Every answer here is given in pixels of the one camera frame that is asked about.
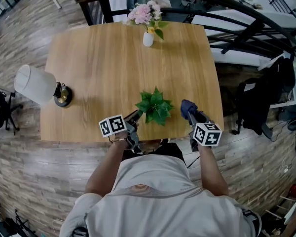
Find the white t-shirt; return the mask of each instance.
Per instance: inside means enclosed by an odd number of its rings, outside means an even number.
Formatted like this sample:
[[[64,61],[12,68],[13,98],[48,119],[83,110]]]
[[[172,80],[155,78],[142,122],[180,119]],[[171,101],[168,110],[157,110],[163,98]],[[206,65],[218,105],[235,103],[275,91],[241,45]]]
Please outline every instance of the white t-shirt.
[[[235,200],[195,186],[182,160],[160,155],[123,161],[111,193],[79,197],[60,237],[78,227],[90,237],[255,235]]]

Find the wooden floor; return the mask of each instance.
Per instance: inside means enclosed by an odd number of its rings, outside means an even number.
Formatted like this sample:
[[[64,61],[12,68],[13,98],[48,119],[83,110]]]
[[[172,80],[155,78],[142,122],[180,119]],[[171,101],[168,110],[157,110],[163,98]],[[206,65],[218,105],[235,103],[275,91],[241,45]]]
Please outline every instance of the wooden floor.
[[[72,27],[85,26],[74,0],[58,0],[58,10],[51,0],[21,0],[0,19],[0,84],[13,87],[17,69],[22,64],[44,68],[52,36]],[[253,69],[217,66],[221,85],[234,88],[245,77],[256,76]],[[14,115],[21,130],[0,131],[0,202],[4,215],[14,209],[28,218],[31,227],[46,236],[55,236],[52,221],[64,220],[75,199],[83,193],[92,171],[103,158],[107,143],[78,144],[39,140],[39,106],[17,95],[14,103],[24,109]],[[270,112],[270,125],[277,122]],[[235,116],[227,116],[220,146],[214,148],[218,165],[229,184],[231,196],[258,213],[270,209],[279,195],[296,181],[296,133],[284,127],[276,142],[243,129],[240,135],[229,133]],[[276,134],[284,123],[274,128]],[[187,140],[177,141],[187,164],[197,154],[189,150]],[[155,147],[156,143],[146,143]],[[280,165],[290,166],[287,173]],[[193,182],[199,183],[199,162],[190,169]],[[58,234],[60,224],[55,222]]]

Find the flower vase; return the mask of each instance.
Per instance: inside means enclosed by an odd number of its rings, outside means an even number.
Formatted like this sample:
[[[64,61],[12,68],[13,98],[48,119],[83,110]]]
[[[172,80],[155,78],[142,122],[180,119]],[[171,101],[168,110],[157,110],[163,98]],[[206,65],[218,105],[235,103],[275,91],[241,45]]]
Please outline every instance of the flower vase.
[[[147,32],[144,33],[143,38],[143,44],[144,46],[150,47],[153,44],[153,34],[149,34]]]

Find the potted plant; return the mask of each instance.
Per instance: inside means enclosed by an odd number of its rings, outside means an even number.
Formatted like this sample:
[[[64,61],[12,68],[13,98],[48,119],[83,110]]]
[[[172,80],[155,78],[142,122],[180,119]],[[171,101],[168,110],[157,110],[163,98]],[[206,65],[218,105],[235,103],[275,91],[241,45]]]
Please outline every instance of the potted plant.
[[[136,106],[140,111],[146,113],[146,123],[153,120],[157,124],[164,126],[166,118],[171,117],[169,111],[174,108],[171,101],[163,99],[163,93],[157,87],[154,89],[153,94],[143,91],[140,95],[142,101]]]
[[[153,34],[156,33],[163,40],[163,31],[168,23],[161,21],[160,5],[151,0],[147,4],[136,3],[135,8],[127,16],[126,25],[142,25],[145,28],[143,44],[153,44]]]

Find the black lamp base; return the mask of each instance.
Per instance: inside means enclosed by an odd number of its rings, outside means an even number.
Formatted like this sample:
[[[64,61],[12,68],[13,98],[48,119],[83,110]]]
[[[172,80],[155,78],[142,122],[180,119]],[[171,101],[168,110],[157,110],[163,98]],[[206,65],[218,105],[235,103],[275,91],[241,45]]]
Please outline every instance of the black lamp base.
[[[55,104],[60,107],[66,107],[73,99],[73,91],[64,84],[61,86],[60,94],[54,96]]]

